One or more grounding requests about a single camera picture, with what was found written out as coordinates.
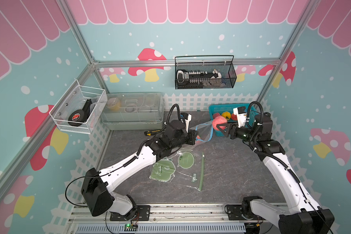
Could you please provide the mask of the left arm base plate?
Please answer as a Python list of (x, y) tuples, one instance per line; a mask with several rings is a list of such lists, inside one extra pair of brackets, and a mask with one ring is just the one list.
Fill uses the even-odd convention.
[(148, 221), (150, 210), (150, 205), (135, 206), (126, 215), (120, 215), (119, 213), (110, 213), (110, 221)]

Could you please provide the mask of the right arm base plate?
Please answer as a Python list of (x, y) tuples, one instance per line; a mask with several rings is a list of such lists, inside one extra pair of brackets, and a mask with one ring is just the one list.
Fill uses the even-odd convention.
[(248, 220), (259, 223), (264, 221), (261, 216), (253, 214), (247, 207), (242, 206), (241, 204), (227, 204), (224, 207), (224, 211), (230, 221)]

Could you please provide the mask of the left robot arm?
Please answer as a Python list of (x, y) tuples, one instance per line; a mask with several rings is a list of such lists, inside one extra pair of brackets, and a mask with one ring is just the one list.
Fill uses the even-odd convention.
[(129, 195), (120, 195), (115, 189), (143, 168), (175, 154), (184, 145), (195, 145), (198, 132), (190, 129), (192, 115), (181, 112), (174, 104), (165, 125), (152, 138), (143, 141), (131, 156), (113, 166), (97, 170), (92, 168), (81, 177), (81, 194), (92, 216), (115, 213), (131, 220), (138, 207)]

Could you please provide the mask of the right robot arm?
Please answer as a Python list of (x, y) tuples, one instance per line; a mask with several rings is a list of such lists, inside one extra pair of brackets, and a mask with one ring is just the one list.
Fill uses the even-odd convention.
[(323, 209), (307, 191), (293, 170), (282, 145), (272, 138), (273, 120), (262, 105), (251, 102), (247, 108), (234, 109), (235, 122), (213, 119), (213, 126), (225, 137), (241, 139), (271, 172), (287, 204), (282, 209), (260, 196), (244, 197), (240, 213), (246, 220), (262, 218), (282, 234), (332, 233), (334, 215)]

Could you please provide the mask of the clear blue zip-top bag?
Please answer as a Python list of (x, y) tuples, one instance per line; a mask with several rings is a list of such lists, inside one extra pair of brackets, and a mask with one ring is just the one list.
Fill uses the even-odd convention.
[(205, 123), (201, 123), (192, 127), (192, 130), (196, 130), (198, 135), (196, 137), (195, 145), (201, 145), (209, 142), (212, 139), (214, 128), (212, 126), (213, 121), (208, 121)]

